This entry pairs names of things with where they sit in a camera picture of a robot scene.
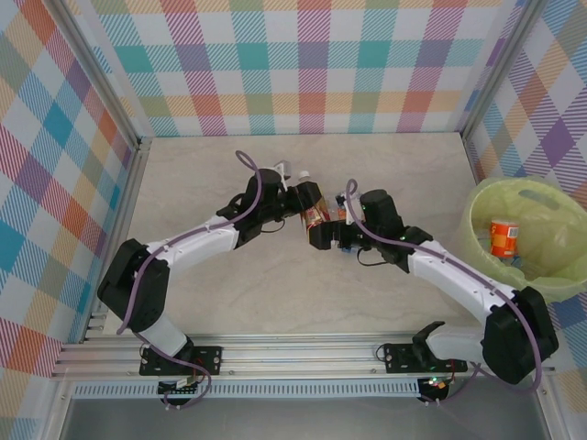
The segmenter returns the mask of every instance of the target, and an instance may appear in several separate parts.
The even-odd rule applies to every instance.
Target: black bracket
[[[444,401],[449,396],[450,385],[440,388],[437,385],[430,383],[430,379],[418,379],[418,389],[422,397],[417,399],[422,402],[435,402],[436,399]]]
[[[195,394],[198,392],[198,382],[192,385],[186,385],[185,387],[177,388],[177,382],[159,382],[157,386],[157,394],[167,395],[167,403],[173,406],[183,406],[189,402]]]
[[[194,374],[193,368],[171,362],[159,356],[151,348],[141,350],[140,356],[138,368],[140,376],[193,376]],[[207,369],[211,376],[220,374],[221,346],[194,346],[188,339],[188,343],[175,357]]]
[[[382,360],[385,371],[392,373],[451,373],[452,362],[456,373],[467,371],[467,362],[463,360],[436,360],[427,366],[422,365],[414,354],[413,344],[383,344]]]

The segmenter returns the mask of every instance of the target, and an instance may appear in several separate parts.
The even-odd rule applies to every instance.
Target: metal bar
[[[44,0],[44,2],[61,33],[72,47],[75,58],[80,62],[85,74],[88,75],[90,83],[104,101],[106,109],[118,126],[118,130],[129,145],[137,148],[139,135],[69,8],[62,0]]]
[[[106,34],[104,26],[102,26],[100,16],[98,16],[98,13],[95,11],[94,5],[92,5],[92,1],[77,0],[77,5],[80,8],[80,11],[82,11],[83,18],[85,18],[85,21],[92,30],[95,40],[104,53],[105,58],[108,60],[108,64],[110,64],[110,68],[112,69],[118,84],[122,88],[125,97],[128,99],[128,102],[135,112],[135,117],[138,120],[138,124],[143,130],[140,135],[147,138],[154,138],[155,132],[153,131],[153,127],[150,124],[149,118],[145,114],[145,109],[140,103],[137,93],[128,79],[127,72],[125,71],[122,62],[118,58],[118,54],[116,53],[114,46],[112,45],[112,41],[110,41],[110,38],[108,37],[108,34]]]
[[[49,418],[40,432],[40,440],[55,440],[61,437],[74,390],[75,383],[73,382],[64,381],[59,384],[53,395]]]
[[[537,391],[538,403],[544,414],[545,423],[550,437],[556,440],[571,440],[569,429],[565,424],[564,417],[557,398],[558,385],[552,376],[542,379],[540,389]]]
[[[473,162],[473,159],[471,157],[471,152],[467,148],[465,138],[461,137],[460,142],[462,143],[463,150],[465,151],[465,156],[467,156],[467,161],[469,162],[469,165],[471,165],[471,175],[473,176],[473,180],[475,181],[475,184],[478,185],[480,182],[479,176],[477,176],[477,173],[475,172],[475,163]]]
[[[500,84],[509,73],[512,65],[514,65],[515,59],[524,47],[526,38],[530,34],[537,20],[540,18],[547,3],[548,0],[529,0],[526,3],[526,8],[522,12],[517,26],[505,42],[504,49],[495,63],[495,67],[493,68],[487,83],[483,87],[479,98],[477,98],[477,101],[469,113],[469,117],[462,131],[465,145],[475,128],[481,123],[499,89]]]
[[[409,334],[369,335],[205,335],[196,345],[222,346],[218,379],[418,378],[426,373],[385,373],[374,356],[383,343],[407,343]],[[138,375],[140,342],[133,337],[102,337],[66,345],[53,371],[56,380],[144,380]],[[158,378],[159,380],[177,377]]]
[[[479,50],[479,54],[477,55],[477,60],[471,67],[467,80],[462,86],[459,102],[452,111],[445,131],[456,131],[460,118],[462,117],[462,114],[465,111],[465,107],[469,102],[469,98],[475,90],[475,85],[481,78],[483,70],[485,69],[487,60],[489,60],[491,57],[493,49],[495,48],[495,45],[500,38],[502,30],[504,29],[508,18],[514,11],[515,3],[516,0],[503,0],[500,6],[497,8],[497,14],[495,14],[491,28],[485,36],[483,45]]]
[[[159,399],[158,381],[81,381],[76,382],[72,398]],[[183,394],[191,399],[201,393]],[[217,379],[206,394],[207,399],[308,399],[349,397],[420,397],[417,379],[321,379],[321,380],[223,380]]]
[[[130,168],[128,170],[127,183],[125,185],[124,191],[122,192],[122,197],[118,205],[118,211],[116,213],[116,219],[114,225],[112,226],[112,232],[110,233],[110,238],[108,239],[108,243],[104,250],[104,264],[100,269],[99,280],[104,277],[110,261],[112,261],[112,258],[116,254],[118,247],[127,238],[128,235],[132,215],[137,204],[138,190],[143,180],[143,175],[145,174],[145,168],[147,167],[147,159],[149,158],[150,152],[150,139],[142,140],[141,146],[145,146],[145,149],[141,148],[133,151],[133,157],[131,159]],[[101,310],[101,302],[98,300],[97,296],[95,296],[95,292],[93,292],[93,296],[94,299],[92,306],[88,307],[84,312],[84,326],[81,327],[78,331],[78,335],[75,338],[77,341],[83,340],[86,337],[87,332],[92,332],[95,336],[100,336],[102,334],[102,328],[99,330],[94,328],[89,329],[92,313]]]

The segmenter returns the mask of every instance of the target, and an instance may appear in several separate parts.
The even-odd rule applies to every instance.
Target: garbage bag
[[[504,264],[478,240],[492,219],[519,224],[518,256],[536,277]],[[547,303],[587,290],[587,212],[564,192],[537,177],[490,178],[470,194],[453,248],[480,272],[517,289],[531,286]]]

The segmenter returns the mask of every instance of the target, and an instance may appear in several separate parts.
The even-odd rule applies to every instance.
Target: wire
[[[385,344],[381,344],[380,346],[377,347],[377,349],[375,350],[375,357],[377,358],[377,360],[384,363],[385,359],[379,357],[379,350],[381,350],[383,347],[385,347]]]
[[[389,264],[387,261],[380,261],[379,263],[363,263],[359,258],[359,255],[363,250],[365,250],[364,247],[360,248],[359,251],[357,252],[357,261],[359,262],[359,264],[361,264],[361,266],[365,266],[366,268],[373,268],[375,266],[382,266],[384,264]]]
[[[173,408],[174,410],[177,410],[177,411],[183,410],[185,408],[189,408],[190,406],[194,406],[199,401],[201,401],[204,398],[204,396],[210,391],[210,389],[212,388],[212,376],[210,375],[210,372],[207,369],[205,369],[204,367],[201,367],[199,365],[196,365],[192,362],[186,362],[185,360],[176,359],[175,357],[169,356],[167,353],[163,353],[161,350],[156,348],[143,335],[141,335],[139,333],[135,333],[135,336],[138,339],[140,339],[141,341],[143,341],[145,344],[149,344],[150,349],[153,350],[155,353],[157,353],[162,358],[165,358],[165,359],[169,360],[170,362],[174,362],[178,365],[183,365],[184,367],[189,367],[190,369],[193,369],[194,371],[199,371],[202,374],[204,374],[204,376],[208,379],[208,382],[205,384],[204,391],[202,391],[202,393],[199,396],[192,398],[190,401],[188,401],[187,403],[185,403],[182,406],[171,405],[167,400],[167,395],[169,394],[169,392],[166,392],[165,394],[163,394],[163,401],[167,405],[167,408]]]
[[[461,428],[463,428],[465,431],[468,431],[469,433],[473,434],[476,438],[480,438],[481,440],[486,440],[486,437],[482,436],[481,434],[473,431],[472,428],[470,428],[469,426],[467,426],[465,423],[462,422],[462,420],[457,417],[455,414],[453,414],[452,412],[450,412],[444,405],[440,404],[439,400],[432,400],[427,396],[421,396],[423,400],[426,401],[426,404],[428,403],[436,403],[437,407],[439,408],[440,411],[442,411],[444,414],[446,414],[448,417],[450,417],[453,422],[455,422],[456,424],[458,424]]]
[[[143,357],[143,348],[146,346],[147,344],[145,344],[144,342],[140,345],[140,347],[138,348],[138,355],[140,356],[141,359],[144,359]]]
[[[121,335],[122,332],[124,332],[125,329],[128,327],[128,322],[130,321],[130,317],[132,316],[132,312],[135,308],[135,301],[137,300],[138,286],[140,285],[140,281],[143,278],[143,275],[145,274],[145,270],[147,269],[148,265],[161,252],[163,252],[163,250],[166,247],[171,247],[171,246],[179,243],[180,241],[185,240],[188,237],[195,236],[196,234],[200,234],[201,232],[204,232],[206,230],[207,231],[214,231],[214,230],[220,229],[222,227],[234,225],[236,222],[239,222],[240,220],[245,218],[247,215],[249,215],[253,211],[253,209],[255,209],[257,207],[257,204],[259,203],[259,199],[260,199],[261,184],[262,184],[259,168],[257,167],[257,165],[255,164],[253,159],[247,153],[240,151],[240,150],[237,150],[235,152],[235,154],[237,155],[238,160],[240,160],[240,162],[243,165],[245,165],[245,167],[255,171],[255,177],[257,177],[257,193],[255,194],[255,200],[253,201],[252,205],[244,213],[237,215],[232,220],[227,220],[226,222],[218,223],[216,225],[204,225],[204,226],[197,227],[196,229],[193,229],[191,231],[187,231],[183,234],[178,235],[176,238],[173,238],[168,243],[166,243],[164,246],[161,246],[161,247],[158,247],[157,249],[155,249],[145,259],[143,264],[141,264],[140,269],[138,270],[137,276],[135,277],[135,282],[133,282],[133,285],[132,285],[132,290],[130,291],[130,298],[128,299],[128,307],[127,307],[127,312],[125,313],[125,319],[122,321],[122,325],[118,328],[118,330],[116,330],[117,335]]]
[[[281,226],[279,226],[277,229],[274,229],[274,230],[272,230],[272,231],[263,231],[263,230],[261,230],[260,232],[261,232],[262,234],[275,234],[276,232],[279,232],[279,231],[281,231],[281,230],[283,229],[283,227],[284,227],[284,226],[285,226],[285,219],[283,218],[283,219],[282,219],[282,225],[281,225]]]
[[[345,190],[345,195],[347,197],[347,200],[350,200],[350,196],[357,191],[357,188],[358,188],[358,184],[357,184],[357,181],[355,181],[354,179],[350,179],[347,182],[347,188]],[[534,355],[534,363],[535,363],[535,368],[536,368],[536,376],[534,377],[534,381],[532,382],[532,385],[529,388],[524,389],[524,390],[519,390],[517,388],[514,388],[509,383],[506,383],[503,380],[500,380],[500,379],[496,378],[494,375],[488,373],[487,371],[482,369],[481,366],[478,364],[473,364],[473,366],[475,367],[475,372],[476,373],[481,372],[481,374],[483,374],[484,376],[487,376],[489,378],[495,378],[496,380],[500,380],[500,382],[502,382],[502,384],[504,384],[509,390],[511,390],[515,393],[528,394],[528,393],[532,393],[532,392],[537,391],[538,387],[540,386],[540,381],[542,380],[542,360],[540,359],[540,350],[538,349],[538,343],[537,343],[537,340],[534,336],[534,333],[532,333],[532,329],[530,328],[530,324],[528,323],[527,319],[524,317],[522,312],[520,312],[520,310],[514,304],[514,302],[512,302],[512,300],[510,300],[507,296],[505,296],[505,294],[502,291],[500,291],[499,289],[496,289],[484,277],[477,274],[477,272],[475,272],[472,269],[469,269],[464,264],[460,263],[459,261],[457,261],[453,258],[445,258],[446,256],[444,256],[444,255],[440,254],[439,252],[436,252],[432,249],[428,249],[427,247],[415,245],[412,243],[405,243],[404,241],[399,241],[399,240],[390,240],[389,238],[384,238],[382,236],[378,236],[376,234],[373,234],[372,231],[367,229],[367,227],[361,222],[360,218],[357,216],[357,214],[355,213],[355,210],[353,209],[352,203],[348,203],[348,206],[349,206],[349,212],[350,212],[350,215],[352,216],[352,219],[354,220],[355,224],[357,224],[357,227],[366,236],[371,237],[372,239],[380,241],[382,243],[419,250],[421,252],[427,253],[428,255],[436,257],[437,259],[442,259],[443,261],[446,261],[451,266],[457,268],[461,272],[465,273],[469,277],[471,277],[474,280],[476,280],[477,282],[479,282],[483,287],[489,289],[490,292],[493,292],[502,301],[504,301],[508,305],[508,307],[510,309],[512,309],[512,312],[515,314],[515,317],[519,320],[522,327],[524,327],[524,331],[526,332],[526,335],[527,335],[528,340],[530,342],[530,346],[532,346],[532,353]]]
[[[450,375],[450,383],[454,383],[455,382],[455,359],[451,359],[450,360],[450,369],[452,370],[452,374]]]

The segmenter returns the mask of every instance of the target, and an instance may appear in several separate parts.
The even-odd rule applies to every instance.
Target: metal frame
[[[489,108],[495,94],[499,90],[499,86],[504,78],[509,73],[514,65],[515,59],[522,50],[524,43],[537,20],[542,15],[548,0],[528,0],[526,8],[522,12],[522,16],[517,22],[514,31],[511,33],[505,42],[504,49],[499,56],[499,59],[493,67],[492,73],[489,76],[487,83],[484,85],[477,101],[473,105],[465,127],[462,130],[461,136],[463,143],[467,145],[467,141],[471,137],[475,128],[481,123],[487,109]]]
[[[477,82],[482,76],[487,60],[489,60],[493,52],[493,49],[497,44],[497,41],[501,37],[502,30],[504,29],[507,20],[512,15],[512,12],[515,9],[515,4],[516,0],[503,0],[501,2],[497,14],[493,18],[491,29],[485,36],[482,47],[477,55],[477,59],[471,66],[471,71],[467,77],[467,80],[464,82],[462,86],[459,101],[455,106],[454,110],[452,111],[450,119],[445,128],[447,131],[457,130],[459,121],[462,117],[463,112],[465,111],[465,107],[467,106],[467,103],[469,102],[469,99],[471,98],[471,95],[475,90]]]
[[[88,27],[92,30],[92,34],[94,35],[94,38],[96,39],[97,43],[100,45],[102,53],[104,53],[104,56],[108,61],[108,64],[110,65],[110,68],[112,69],[112,72],[116,77],[118,84],[122,88],[125,97],[128,99],[128,102],[130,103],[133,111],[135,112],[135,118],[137,119],[138,125],[142,130],[141,134],[147,138],[153,138],[155,136],[155,132],[153,131],[153,127],[150,124],[150,120],[147,117],[145,109],[141,105],[140,100],[138,99],[134,87],[130,83],[125,68],[123,67],[122,62],[118,58],[118,55],[116,54],[116,51],[114,49],[114,46],[112,45],[112,42],[110,41],[110,38],[106,34],[104,26],[102,26],[102,22],[100,21],[100,17],[98,16],[98,13],[92,5],[92,1],[76,1],[78,7],[80,8],[80,11],[82,12],[83,18],[85,19]]]
[[[508,39],[501,59],[471,111],[463,132],[463,139],[466,139],[481,122],[499,83],[509,71],[546,2],[547,0],[529,1],[516,30]],[[83,38],[63,0],[45,0],[45,4],[72,45],[76,57],[104,100],[106,108],[111,112],[128,144],[135,150],[112,236],[105,249],[107,263],[127,236],[149,155],[151,139],[142,139],[142,142],[138,140],[138,134],[126,111],[100,69],[92,48]],[[45,429],[39,434],[40,439],[60,437],[69,405],[72,399],[79,397],[78,385],[81,383],[95,385],[109,383],[114,384],[112,386],[136,387],[140,384],[147,386],[164,379],[177,380],[177,377],[151,380],[140,377],[138,375],[140,342],[132,336],[102,335],[106,312],[107,309],[94,298],[93,307],[88,311],[85,320],[87,325],[83,329],[84,335],[80,335],[80,339],[83,338],[80,342],[83,343],[63,347],[53,373],[55,393],[50,417]],[[388,375],[385,373],[383,363],[374,356],[374,351],[381,344],[407,343],[411,341],[412,334],[413,332],[364,335],[194,335],[191,338],[198,345],[219,345],[225,349],[220,375],[214,379],[217,384],[226,383],[233,386],[246,383],[260,384],[267,380],[273,383],[276,380],[282,383],[288,383],[291,380],[312,380],[315,383],[328,384],[337,380],[344,381],[345,384],[381,384],[406,383],[427,376],[423,374]],[[564,425],[556,397],[557,385],[551,377],[555,373],[553,368],[549,369],[538,398],[552,438],[566,439],[570,436]],[[467,374],[460,373],[459,376],[465,377]],[[405,395],[408,394],[410,397],[414,396],[412,392],[407,392]],[[145,397],[155,396],[152,393],[140,396],[140,398]]]
[[[124,136],[127,143],[133,146],[134,149],[137,149],[140,136],[133,127],[118,96],[116,96],[110,81],[108,81],[104,71],[100,67],[94,51],[83,37],[83,33],[78,27],[69,7],[62,0],[43,0],[43,3],[52,15],[61,33],[72,47],[75,58],[79,61],[90,83],[98,92],[102,101],[104,101],[105,107],[114,119],[118,130]]]

